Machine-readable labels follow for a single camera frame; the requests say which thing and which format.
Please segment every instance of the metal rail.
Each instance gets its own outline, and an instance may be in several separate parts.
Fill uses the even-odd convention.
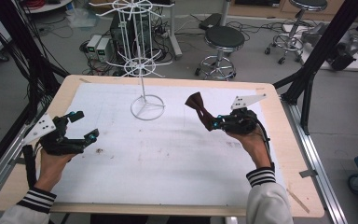
[[[324,166],[322,165],[322,161],[319,158],[318,151],[316,150],[310,135],[307,135],[301,127],[301,112],[296,105],[289,105],[286,102],[283,102],[283,106],[287,106],[287,109],[290,111],[293,123],[295,124],[298,131],[298,137],[302,143],[303,152],[307,157],[306,162],[308,163],[309,169],[315,171],[317,174],[312,178],[317,183],[317,190],[319,191],[321,199],[323,199],[324,206],[327,209],[329,216],[331,217],[333,223],[347,224],[348,222],[344,213],[342,212],[337,196],[333,191],[333,188],[324,170]]]

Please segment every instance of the round stool seat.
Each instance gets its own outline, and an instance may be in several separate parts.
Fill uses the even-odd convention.
[[[289,0],[289,2],[295,7],[308,11],[322,11],[327,7],[326,0]]]
[[[205,41],[214,49],[232,52],[242,48],[245,37],[240,31],[234,28],[214,26],[206,30]]]

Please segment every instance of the white sleeve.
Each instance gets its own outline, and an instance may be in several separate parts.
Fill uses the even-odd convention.
[[[246,177],[252,186],[247,203],[246,223],[293,223],[286,191],[275,182],[273,169],[260,168]]]
[[[48,224],[56,195],[32,188],[16,205],[8,208],[0,224]]]

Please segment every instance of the metal stool legs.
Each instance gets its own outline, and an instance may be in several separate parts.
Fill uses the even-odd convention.
[[[297,28],[301,23],[301,18],[304,15],[304,12],[305,9],[301,9],[297,13],[296,15],[297,20],[295,24],[293,24],[293,27],[289,33],[282,33],[282,34],[275,35],[273,37],[272,43],[270,43],[266,48],[266,50],[264,51],[266,54],[270,54],[271,47],[275,48],[277,46],[280,47],[281,49],[284,49],[283,57],[281,57],[280,60],[278,61],[279,64],[284,63],[284,60],[286,59],[286,55],[289,51],[297,52],[295,61],[298,63],[301,61],[301,55],[303,53],[303,43],[299,38],[295,37],[295,35],[296,35]]]
[[[196,75],[204,74],[204,79],[209,77],[215,79],[234,78],[237,74],[234,64],[226,57],[223,57],[223,51],[219,50],[217,56],[206,57],[200,62],[199,68],[196,70]]]

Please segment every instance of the black metal pole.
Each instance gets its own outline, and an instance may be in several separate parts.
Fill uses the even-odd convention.
[[[308,119],[313,80],[328,54],[334,49],[357,17],[358,0],[345,0],[304,65],[290,77],[273,84],[278,89],[292,82],[288,91],[282,95],[282,100],[291,105],[297,103],[298,97],[304,91],[300,123],[306,134],[309,134]]]

